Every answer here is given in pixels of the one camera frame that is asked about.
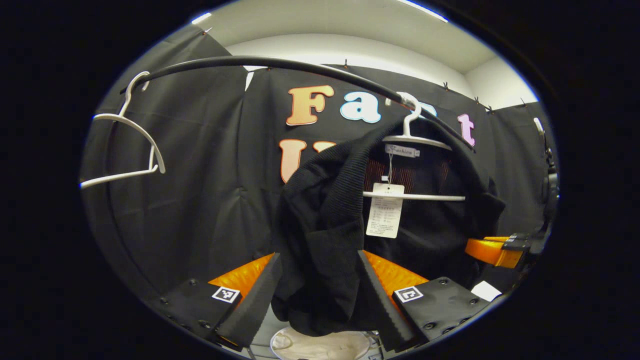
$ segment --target black jacket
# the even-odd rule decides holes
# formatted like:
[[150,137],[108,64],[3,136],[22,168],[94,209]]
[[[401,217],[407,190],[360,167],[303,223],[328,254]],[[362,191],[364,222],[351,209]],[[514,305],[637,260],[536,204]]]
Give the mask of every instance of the black jacket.
[[402,124],[399,120],[316,154],[283,188],[273,248],[282,255],[284,271],[272,307],[278,319],[303,334],[375,330],[375,314],[367,312],[362,298],[357,250],[427,279],[448,276],[466,287],[479,273],[477,261],[464,252],[467,239],[495,235],[504,203],[472,151],[432,122],[414,121],[412,134],[439,140],[453,151],[397,143],[421,153],[415,159],[394,156],[392,178],[405,184],[405,193],[464,195],[466,200],[404,200],[396,239],[365,235],[371,199],[362,192],[387,174],[382,138],[401,135]]

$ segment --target white paper tag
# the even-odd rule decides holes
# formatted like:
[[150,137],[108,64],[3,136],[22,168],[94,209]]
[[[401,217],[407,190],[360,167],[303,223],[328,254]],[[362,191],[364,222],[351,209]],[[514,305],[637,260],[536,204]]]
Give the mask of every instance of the white paper tag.
[[489,302],[493,301],[498,295],[502,294],[498,289],[489,285],[489,283],[486,281],[480,282],[478,285],[474,286],[471,292],[475,296],[481,297]]
[[390,143],[385,145],[385,152],[387,154],[406,156],[407,158],[417,158],[420,156],[420,151],[413,147],[398,146]]
[[[404,193],[404,185],[373,184],[374,193]],[[367,232],[369,236],[381,236],[395,239],[400,227],[402,199],[390,197],[372,197],[369,210]]]

